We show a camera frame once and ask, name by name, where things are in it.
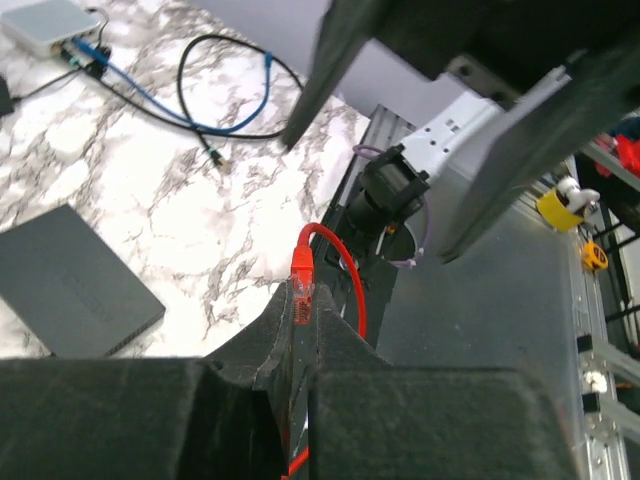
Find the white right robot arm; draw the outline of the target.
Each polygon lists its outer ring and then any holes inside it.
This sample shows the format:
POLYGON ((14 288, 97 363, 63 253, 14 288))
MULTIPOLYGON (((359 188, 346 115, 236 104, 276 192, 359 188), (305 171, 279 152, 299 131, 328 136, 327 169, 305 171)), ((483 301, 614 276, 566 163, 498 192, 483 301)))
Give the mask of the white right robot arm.
POLYGON ((354 161, 331 226, 369 323, 320 314, 315 479, 626 479, 639 364, 607 338, 575 157, 639 102, 635 1, 335 1, 282 140, 365 43, 465 92, 354 161))

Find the white grey small switch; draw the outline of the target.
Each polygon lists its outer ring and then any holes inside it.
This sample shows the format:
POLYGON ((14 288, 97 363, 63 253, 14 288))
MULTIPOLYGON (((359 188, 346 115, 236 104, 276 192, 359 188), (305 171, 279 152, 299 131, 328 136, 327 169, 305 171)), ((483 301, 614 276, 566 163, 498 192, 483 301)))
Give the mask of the white grey small switch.
POLYGON ((100 22, 73 1, 38 1, 1 14, 3 33, 36 57, 52 55, 54 46, 96 33, 100 22))

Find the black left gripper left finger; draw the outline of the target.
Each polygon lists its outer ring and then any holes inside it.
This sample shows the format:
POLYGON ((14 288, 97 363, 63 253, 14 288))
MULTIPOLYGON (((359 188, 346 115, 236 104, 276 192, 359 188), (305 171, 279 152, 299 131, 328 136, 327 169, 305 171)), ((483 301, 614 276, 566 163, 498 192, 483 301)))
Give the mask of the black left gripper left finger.
POLYGON ((278 479, 288 469, 293 289, 203 358, 1 364, 5 479, 278 479))

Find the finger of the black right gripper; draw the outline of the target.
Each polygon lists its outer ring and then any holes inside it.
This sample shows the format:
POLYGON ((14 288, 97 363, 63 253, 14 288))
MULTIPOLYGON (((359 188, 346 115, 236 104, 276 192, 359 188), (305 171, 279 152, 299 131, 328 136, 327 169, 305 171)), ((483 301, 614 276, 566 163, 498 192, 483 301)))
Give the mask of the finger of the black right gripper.
POLYGON ((384 0, 330 3, 320 22, 310 74, 281 134, 286 149, 293 149, 302 138, 393 8, 392 1, 384 0))

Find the black network switch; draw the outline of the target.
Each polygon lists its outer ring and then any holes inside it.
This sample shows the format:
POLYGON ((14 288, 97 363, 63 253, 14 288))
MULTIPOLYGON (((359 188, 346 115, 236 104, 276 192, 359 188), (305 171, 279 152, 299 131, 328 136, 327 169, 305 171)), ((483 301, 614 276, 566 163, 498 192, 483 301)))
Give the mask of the black network switch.
POLYGON ((2 232, 1 298, 60 358, 110 356, 166 311, 69 205, 2 232))

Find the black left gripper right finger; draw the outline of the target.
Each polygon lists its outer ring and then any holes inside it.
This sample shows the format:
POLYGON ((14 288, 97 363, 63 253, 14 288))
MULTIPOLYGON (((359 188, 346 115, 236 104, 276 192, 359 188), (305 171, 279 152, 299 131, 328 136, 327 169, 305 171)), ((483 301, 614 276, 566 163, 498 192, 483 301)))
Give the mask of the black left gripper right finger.
POLYGON ((536 379, 513 369, 394 367, 312 303, 313 479, 571 479, 575 459, 536 379))

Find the black power adapter with cable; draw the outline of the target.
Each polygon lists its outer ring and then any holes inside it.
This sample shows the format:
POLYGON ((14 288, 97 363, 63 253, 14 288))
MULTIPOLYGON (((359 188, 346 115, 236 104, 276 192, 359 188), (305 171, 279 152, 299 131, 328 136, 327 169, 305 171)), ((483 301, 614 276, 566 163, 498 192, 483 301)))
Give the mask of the black power adapter with cable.
MULTIPOLYGON (((102 45, 102 38, 103 38, 103 32, 106 28, 106 26, 109 24, 110 22, 110 16, 109 14, 102 8, 102 7, 98 7, 98 6, 90 6, 90 7, 84 7, 84 9, 89 12, 91 15, 95 16, 98 18, 100 25, 99 25, 99 30, 96 33, 93 34, 87 34, 84 36, 77 36, 77 37, 87 37, 87 36, 92 36, 92 35, 96 35, 97 39, 98 39, 98 45, 101 46, 102 45)), ((66 79, 73 79, 75 76, 78 75, 79 73, 79 69, 80 67, 77 65, 77 62, 72 60, 72 55, 69 54, 63 54, 62 50, 65 47, 65 45, 67 43, 69 43, 72 39, 66 41, 65 43, 61 44, 60 46, 54 46, 52 49, 52 55, 49 57, 52 58, 63 58, 65 57, 67 62, 71 64, 71 68, 69 71, 59 75, 58 77, 55 77, 51 80, 49 80, 48 82, 46 82, 43 85, 38 86, 37 88, 23 93, 23 94, 12 94, 10 89, 9 89, 9 85, 6 81, 6 78, 4 76, 1 77, 1 117, 5 117, 8 116, 10 114, 13 114, 16 110, 16 106, 22 102, 24 102, 27 99, 31 99, 33 97, 36 97, 38 95, 40 95, 43 91, 46 91, 47 89, 50 89, 51 87, 53 87, 56 84, 59 84, 60 82, 62 82, 63 80, 66 79)))

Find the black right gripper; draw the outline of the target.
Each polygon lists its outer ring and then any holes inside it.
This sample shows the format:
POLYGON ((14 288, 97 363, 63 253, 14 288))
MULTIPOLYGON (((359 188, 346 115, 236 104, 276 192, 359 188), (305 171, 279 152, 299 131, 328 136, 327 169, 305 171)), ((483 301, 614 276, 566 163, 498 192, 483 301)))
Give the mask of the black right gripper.
MULTIPOLYGON (((385 1, 371 35, 422 76, 471 83, 470 60, 524 92, 577 52, 599 50, 639 27, 636 1, 385 1)), ((557 86, 529 92, 490 144, 451 211, 439 256, 463 255, 524 191, 639 105, 639 46, 588 55, 557 86)))

